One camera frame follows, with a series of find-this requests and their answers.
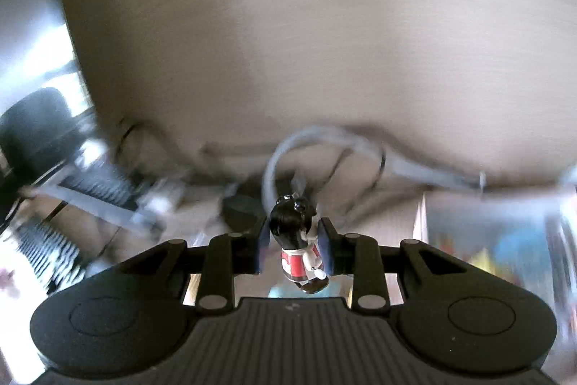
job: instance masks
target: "figurine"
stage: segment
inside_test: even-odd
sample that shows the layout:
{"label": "figurine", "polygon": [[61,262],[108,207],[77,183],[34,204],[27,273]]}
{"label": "figurine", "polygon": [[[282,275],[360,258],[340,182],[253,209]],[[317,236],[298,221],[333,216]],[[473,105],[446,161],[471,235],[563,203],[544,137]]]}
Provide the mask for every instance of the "figurine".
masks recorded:
{"label": "figurine", "polygon": [[316,246],[317,211],[306,199],[279,198],[270,213],[269,227],[282,248],[285,276],[307,294],[315,294],[328,285],[322,259]]}

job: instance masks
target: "black hair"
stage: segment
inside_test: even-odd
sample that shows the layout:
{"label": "black hair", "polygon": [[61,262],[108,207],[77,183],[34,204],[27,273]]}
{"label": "black hair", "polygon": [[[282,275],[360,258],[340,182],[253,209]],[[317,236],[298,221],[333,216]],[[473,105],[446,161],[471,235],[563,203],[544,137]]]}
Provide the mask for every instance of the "black hair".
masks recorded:
{"label": "black hair", "polygon": [[270,213],[269,228],[279,245],[285,250],[306,248],[301,230],[309,232],[313,216],[317,211],[304,198],[284,196],[280,198]]}

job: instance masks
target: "red and white outfit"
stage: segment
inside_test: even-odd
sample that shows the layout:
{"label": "red and white outfit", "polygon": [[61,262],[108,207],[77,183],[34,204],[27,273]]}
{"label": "red and white outfit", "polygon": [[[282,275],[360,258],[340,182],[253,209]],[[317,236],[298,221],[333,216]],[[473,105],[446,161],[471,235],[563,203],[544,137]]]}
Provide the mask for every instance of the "red and white outfit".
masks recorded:
{"label": "red and white outfit", "polygon": [[308,282],[311,279],[325,279],[322,258],[314,242],[307,248],[282,250],[282,265],[285,276],[291,281]]}

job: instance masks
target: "chair backrest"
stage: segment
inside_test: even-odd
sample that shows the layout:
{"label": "chair backrest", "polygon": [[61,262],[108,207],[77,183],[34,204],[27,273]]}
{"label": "chair backrest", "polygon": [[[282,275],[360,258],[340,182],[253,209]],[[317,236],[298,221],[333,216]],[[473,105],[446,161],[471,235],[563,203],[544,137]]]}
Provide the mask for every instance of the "chair backrest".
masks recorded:
{"label": "chair backrest", "polygon": [[57,89],[37,90],[0,117],[0,148],[20,184],[31,183],[70,157],[82,141]]}

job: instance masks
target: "brown shoe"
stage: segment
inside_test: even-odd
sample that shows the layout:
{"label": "brown shoe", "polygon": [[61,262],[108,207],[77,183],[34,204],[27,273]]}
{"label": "brown shoe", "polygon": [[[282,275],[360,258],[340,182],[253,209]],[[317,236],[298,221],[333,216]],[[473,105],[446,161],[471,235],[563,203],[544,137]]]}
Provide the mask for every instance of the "brown shoe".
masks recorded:
{"label": "brown shoe", "polygon": [[305,294],[316,294],[317,292],[321,292],[322,289],[328,286],[328,276],[324,279],[312,279],[308,281],[307,284],[302,284],[300,286],[301,290]]}

